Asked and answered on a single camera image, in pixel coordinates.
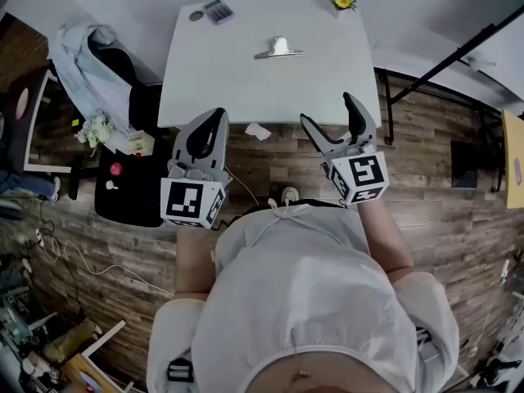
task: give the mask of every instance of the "white shirt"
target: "white shirt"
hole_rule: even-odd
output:
[[[429,273],[391,285],[354,211],[247,215],[215,254],[208,300],[171,301],[156,315],[150,393],[244,392],[276,360],[313,351],[349,355],[400,392],[436,392],[453,375],[459,331],[444,288]],[[167,381],[178,357],[192,361],[191,386]]]

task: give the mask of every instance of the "power strip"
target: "power strip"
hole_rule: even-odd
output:
[[[45,248],[46,244],[43,242],[43,237],[42,237],[42,234],[39,228],[36,229],[36,238],[37,238],[37,243],[40,245],[40,247]]]

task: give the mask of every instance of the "small round object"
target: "small round object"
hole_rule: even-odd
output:
[[[191,180],[204,180],[204,172],[199,169],[191,169],[187,172],[186,178]]]
[[[202,17],[204,17],[204,12],[202,10],[194,11],[191,15],[189,15],[189,20],[191,22],[196,22],[197,20],[200,20]]]
[[[15,118],[17,120],[21,120],[22,116],[24,116],[25,109],[27,108],[28,100],[29,100],[29,90],[25,88],[24,90],[22,90],[22,93],[20,94],[20,98],[18,99],[18,103],[16,104]]]
[[[113,176],[120,176],[122,173],[122,165],[120,163],[113,163],[109,168],[109,171]]]

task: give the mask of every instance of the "white cable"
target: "white cable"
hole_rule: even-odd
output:
[[[496,300],[497,300],[497,296],[494,295],[494,299],[491,301],[491,304],[490,304],[490,308],[488,309],[488,314],[486,315],[486,318],[484,319],[484,324],[482,325],[482,330],[481,330],[481,333],[480,335],[478,336],[477,338],[477,341],[475,342],[475,344],[473,345],[472,348],[469,349],[469,353],[468,353],[468,357],[469,358],[472,358],[474,357],[475,355],[477,355],[477,352],[478,352],[478,344],[479,342],[481,341],[482,339],[482,335],[484,335],[484,331],[486,329],[486,326],[488,324],[488,320],[491,316],[491,310],[493,309],[493,305],[495,304]]]
[[[251,192],[251,191],[249,190],[249,188],[248,188],[246,185],[244,185],[244,182],[241,181],[239,178],[237,178],[234,174],[232,174],[232,173],[231,173],[231,170],[229,170],[228,167],[227,167],[226,165],[224,165],[224,168],[228,171],[228,173],[229,173],[231,176],[233,176],[233,179],[235,179],[238,183],[240,183],[240,184],[241,184],[241,185],[242,185],[242,186],[243,186],[243,187],[244,187],[244,188],[245,188],[245,189],[250,193],[250,195],[251,195],[251,196],[253,197],[253,199],[255,200],[256,205],[259,206],[260,204],[259,204],[259,202],[257,201],[256,196],[253,195],[253,192]]]
[[[132,275],[134,275],[135,277],[137,277],[140,281],[146,283],[147,285],[151,286],[151,287],[154,287],[156,288],[157,290],[161,290],[163,292],[166,292],[167,294],[170,294],[171,296],[174,296],[174,293],[171,292],[171,291],[167,291],[165,290],[164,288],[161,288],[161,287],[157,287],[156,285],[154,284],[151,284],[150,282],[147,282],[144,278],[142,278],[140,275],[138,275],[137,273],[133,272],[133,271],[130,271],[129,269],[127,268],[124,268],[123,266],[121,265],[117,265],[117,264],[113,264],[111,266],[108,266],[107,268],[105,268],[103,271],[100,271],[100,272],[93,272],[90,268],[89,268],[89,265],[88,265],[88,262],[85,260],[84,258],[84,255],[82,254],[82,252],[80,251],[80,249],[71,241],[71,240],[67,240],[65,241],[65,245],[64,245],[64,249],[62,250],[62,252],[60,252],[60,247],[58,246],[58,242],[55,241],[55,238],[52,237],[52,250],[53,250],[53,253],[55,254],[55,259],[52,259],[51,256],[49,255],[49,253],[47,253],[47,250],[46,248],[44,247],[43,249],[45,250],[47,256],[49,257],[49,259],[51,260],[51,262],[55,263],[58,258],[62,257],[64,258],[64,260],[66,260],[66,248],[67,248],[67,244],[71,244],[77,251],[78,253],[80,253],[80,256],[82,257],[82,260],[84,261],[85,263],[85,267],[88,269],[88,271],[90,273],[92,273],[93,275],[102,275],[103,273],[106,273],[107,271],[109,271],[110,269],[112,268],[120,268],[120,269],[123,269],[125,272],[129,272],[131,273]]]

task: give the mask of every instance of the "white sneaker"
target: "white sneaker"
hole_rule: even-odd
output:
[[[282,191],[282,203],[286,204],[288,202],[296,202],[300,200],[298,190],[295,187],[285,187]]]
[[[58,191],[60,191],[61,181],[58,176],[55,176],[54,181],[55,181],[55,190],[53,191],[50,199],[51,201],[58,201]]]

